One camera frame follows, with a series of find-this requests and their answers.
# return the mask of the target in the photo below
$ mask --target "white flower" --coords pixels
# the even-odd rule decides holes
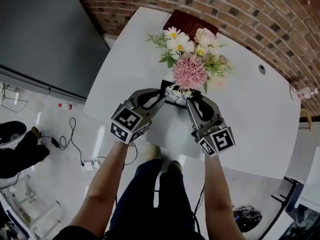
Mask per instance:
[[[209,80],[212,87],[222,87],[225,80],[219,76],[212,76]]]
[[[209,45],[208,50],[213,55],[219,55],[220,51],[216,48],[216,46],[213,46],[212,44]]]
[[[203,47],[201,46],[201,44],[198,44],[198,45],[196,46],[196,52],[197,52],[197,54],[203,56],[203,55],[205,55],[205,54],[208,52],[208,50],[205,49],[205,48],[203,48]]]
[[[208,49],[212,54],[217,53],[218,50],[215,47],[220,45],[217,36],[207,28],[198,28],[194,40],[203,48]]]
[[[176,38],[172,38],[166,41],[166,46],[169,50],[192,53],[195,49],[195,45],[192,41],[189,41],[189,36],[181,32]]]
[[[177,28],[176,27],[169,27],[169,30],[165,30],[164,31],[164,34],[169,38],[169,39],[172,39],[172,38],[176,38],[178,36],[178,34],[180,33],[180,29],[177,31]]]

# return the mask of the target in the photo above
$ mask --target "white table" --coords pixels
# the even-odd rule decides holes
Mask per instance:
[[[170,14],[140,7],[105,59],[93,84],[84,111],[109,125],[118,105],[134,91],[160,88],[172,81],[171,70],[159,63],[161,50],[147,43],[147,34],[158,34]],[[227,46],[221,53],[230,59],[234,73],[224,87],[208,87],[207,97],[220,108],[231,126],[235,147],[220,155],[224,167],[282,179],[287,171],[298,131],[300,102],[290,97],[289,83],[272,67],[238,43],[217,34]],[[258,66],[263,65],[262,75]],[[164,104],[142,138],[171,152],[203,159],[190,136],[187,110]]]

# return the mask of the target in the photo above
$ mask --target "red book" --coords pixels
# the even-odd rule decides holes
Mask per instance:
[[[215,35],[218,32],[216,26],[180,10],[175,10],[173,12],[164,25],[163,30],[168,30],[171,27],[175,27],[176,30],[181,30],[181,32],[189,34],[192,41],[195,40],[197,29],[208,29]]]

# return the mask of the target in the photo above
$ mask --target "pink flower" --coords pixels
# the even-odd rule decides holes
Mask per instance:
[[[190,53],[183,54],[173,68],[173,78],[183,90],[195,89],[203,85],[207,76],[202,58]]]

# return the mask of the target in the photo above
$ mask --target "green leaf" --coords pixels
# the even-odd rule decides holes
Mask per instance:
[[[163,57],[159,60],[159,62],[166,62],[166,61],[168,61],[168,60],[170,60],[170,59],[172,59],[172,57],[169,56],[169,55],[163,56]]]
[[[174,64],[176,63],[176,59],[170,57],[170,59],[168,59],[167,64],[168,64],[168,68],[172,68],[174,66]]]
[[[207,94],[207,91],[208,91],[208,82],[205,82],[205,83],[203,84],[203,89],[204,89],[205,94]]]

